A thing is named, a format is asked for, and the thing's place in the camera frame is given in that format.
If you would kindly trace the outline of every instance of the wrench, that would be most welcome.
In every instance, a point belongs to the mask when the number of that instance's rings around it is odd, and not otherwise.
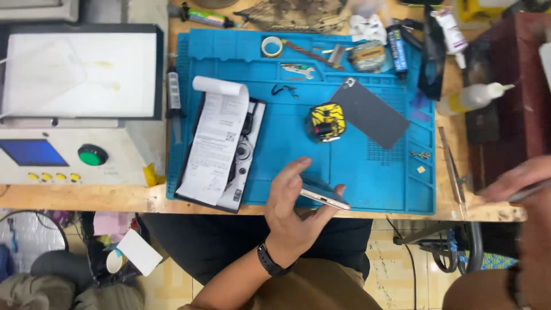
[[[294,67],[283,67],[285,70],[287,71],[290,71],[290,72],[296,72],[296,73],[300,73],[300,74],[304,74],[304,76],[307,78],[307,79],[313,79],[314,77],[310,74],[310,72],[312,71],[315,71],[314,68],[310,67],[306,70],[301,70],[301,69],[298,69],[298,68],[294,68]]]

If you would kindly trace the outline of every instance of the blue silicone repair mat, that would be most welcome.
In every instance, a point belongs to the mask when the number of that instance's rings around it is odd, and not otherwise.
[[[421,52],[406,44],[408,78],[401,82],[392,71],[380,74],[358,73],[343,58],[345,71],[338,71],[288,47],[279,58],[268,58],[260,50],[268,36],[287,39],[321,55],[336,43],[355,46],[350,36],[262,33],[242,30],[192,29],[178,35],[176,70],[179,74],[182,109],[187,118],[181,121],[182,142],[170,141],[170,161],[166,196],[174,199],[192,126],[197,116],[201,93],[192,89],[195,76],[206,76],[247,85],[250,96],[268,104],[254,152],[253,164],[242,203],[264,205],[272,179],[285,165],[310,156],[313,164],[307,170],[335,186],[347,185],[344,198],[355,211],[375,211],[432,215],[435,212],[434,103],[417,93]],[[315,68],[313,79],[286,81],[304,77],[280,67],[282,63],[303,63]],[[316,144],[308,139],[304,118],[310,107],[329,101],[347,77],[354,77],[370,91],[404,115],[410,126],[391,150],[381,148],[351,124],[341,139]],[[298,99],[288,91],[272,95],[278,87],[296,87]],[[414,156],[429,153],[428,159]],[[314,202],[299,198],[298,206],[311,207]]]

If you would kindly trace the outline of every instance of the wooden workbench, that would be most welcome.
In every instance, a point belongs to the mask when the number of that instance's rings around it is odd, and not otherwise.
[[[394,1],[387,0],[389,11],[395,18],[413,18],[423,20],[423,9],[411,9]],[[231,18],[232,12],[248,8],[255,0],[239,0],[234,5],[217,10],[218,13]],[[194,22],[181,22],[171,19],[169,24],[169,52],[176,51],[178,33],[188,32],[190,28],[208,28]],[[245,29],[253,30],[252,25]],[[472,39],[479,32],[465,32],[467,39]],[[348,28],[340,34],[348,34]],[[444,88],[442,94],[449,94],[462,88],[460,70],[451,57],[447,60]],[[436,118],[436,125],[446,129],[446,136],[451,146],[459,175],[467,175],[469,164],[467,158],[467,139],[463,117]],[[461,214],[453,198],[450,180],[446,170],[440,137],[435,139],[436,148],[436,214],[434,216],[404,215],[396,213],[346,212],[339,211],[339,217],[361,218],[395,218],[410,220],[461,220]],[[201,213],[227,214],[207,207],[189,204],[182,201],[171,201],[165,197],[165,185],[153,188],[140,186],[41,186],[15,185],[4,192],[0,185],[0,208],[12,209],[53,209],[53,210],[86,210],[86,211],[134,211],[166,213]],[[476,204],[472,193],[466,190],[467,205]],[[241,215],[261,215],[263,206],[242,205]],[[509,204],[482,205],[469,209],[469,221],[522,221],[525,219],[520,208]]]

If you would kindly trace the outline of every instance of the paper cup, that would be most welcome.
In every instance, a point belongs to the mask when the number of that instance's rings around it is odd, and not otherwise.
[[[126,263],[126,257],[124,255],[117,256],[117,251],[113,250],[107,256],[107,271],[112,274],[117,273]]]

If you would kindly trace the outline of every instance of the brown tool handle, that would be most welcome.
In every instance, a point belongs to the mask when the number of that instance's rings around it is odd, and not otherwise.
[[[299,52],[299,53],[302,53],[308,57],[312,57],[314,58],[315,60],[319,60],[323,63],[325,63],[326,65],[328,66],[331,66],[337,70],[341,70],[341,71],[344,71],[344,67],[343,66],[336,66],[334,63],[330,63],[329,60],[321,57],[320,55],[316,55],[314,53],[312,53],[311,51],[307,51],[305,49],[303,49],[302,47],[300,46],[296,46],[295,44],[289,42],[288,40],[285,40],[285,39],[282,39],[281,42],[283,43],[283,45],[285,45],[286,47],[290,47],[291,49]]]

